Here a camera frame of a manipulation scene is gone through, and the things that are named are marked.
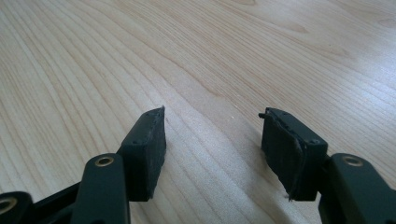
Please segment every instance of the black plastic arm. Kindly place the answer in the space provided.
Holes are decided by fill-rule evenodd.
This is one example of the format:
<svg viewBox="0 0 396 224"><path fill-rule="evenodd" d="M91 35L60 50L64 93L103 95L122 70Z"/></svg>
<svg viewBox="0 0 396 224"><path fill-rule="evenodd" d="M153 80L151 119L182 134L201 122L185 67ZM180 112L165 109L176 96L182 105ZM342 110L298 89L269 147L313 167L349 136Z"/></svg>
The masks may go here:
<svg viewBox="0 0 396 224"><path fill-rule="evenodd" d="M144 113L117 154L87 162L81 183L38 203L25 192L1 194L0 223L130 223L128 201L148 201L157 186L166 150L164 112Z"/></svg>
<svg viewBox="0 0 396 224"><path fill-rule="evenodd" d="M262 150L291 200L314 201L323 223L396 223L396 193L370 162L326 155L327 143L293 115L266 108Z"/></svg>

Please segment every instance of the black plastic part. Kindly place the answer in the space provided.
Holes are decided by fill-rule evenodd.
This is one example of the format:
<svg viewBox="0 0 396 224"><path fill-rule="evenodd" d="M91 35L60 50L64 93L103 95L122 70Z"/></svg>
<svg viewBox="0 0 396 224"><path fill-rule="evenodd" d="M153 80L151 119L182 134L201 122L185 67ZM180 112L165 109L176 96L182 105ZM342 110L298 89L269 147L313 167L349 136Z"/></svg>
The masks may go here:
<svg viewBox="0 0 396 224"><path fill-rule="evenodd" d="M334 154L329 178L346 223L396 223L396 194L370 162Z"/></svg>
<svg viewBox="0 0 396 224"><path fill-rule="evenodd" d="M266 108L265 114L259 116L265 119L262 150L290 200L314 201L327 143L285 111Z"/></svg>
<svg viewBox="0 0 396 224"><path fill-rule="evenodd" d="M32 197L26 192L10 192L0 195L0 223L28 224L35 220Z"/></svg>
<svg viewBox="0 0 396 224"><path fill-rule="evenodd" d="M67 223L71 217L71 207L77 197L79 183L63 189L48 198L35 203L35 217L37 220L55 220L54 223Z"/></svg>
<svg viewBox="0 0 396 224"><path fill-rule="evenodd" d="M143 114L118 150L124 159L128 198L146 202L154 195L166 152L165 108Z"/></svg>
<svg viewBox="0 0 396 224"><path fill-rule="evenodd" d="M79 184L71 223L130 223L122 157L108 153L90 159Z"/></svg>

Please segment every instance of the screw hole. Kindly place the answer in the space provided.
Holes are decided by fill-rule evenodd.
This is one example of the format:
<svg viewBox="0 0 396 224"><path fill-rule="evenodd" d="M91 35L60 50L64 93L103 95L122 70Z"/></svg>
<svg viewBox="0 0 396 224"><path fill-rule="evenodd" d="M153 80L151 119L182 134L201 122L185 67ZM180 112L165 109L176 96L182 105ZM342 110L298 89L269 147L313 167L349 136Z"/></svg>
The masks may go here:
<svg viewBox="0 0 396 224"><path fill-rule="evenodd" d="M18 200L14 197L8 197L0 199L0 215L11 210L15 205L17 205Z"/></svg>
<svg viewBox="0 0 396 224"><path fill-rule="evenodd" d="M343 160L346 164L351 165L351 166L363 166L363 162L355 157L351 156L344 156Z"/></svg>
<svg viewBox="0 0 396 224"><path fill-rule="evenodd" d="M113 163L114 159L112 157L102 157L95 162L96 166L108 166L109 164Z"/></svg>

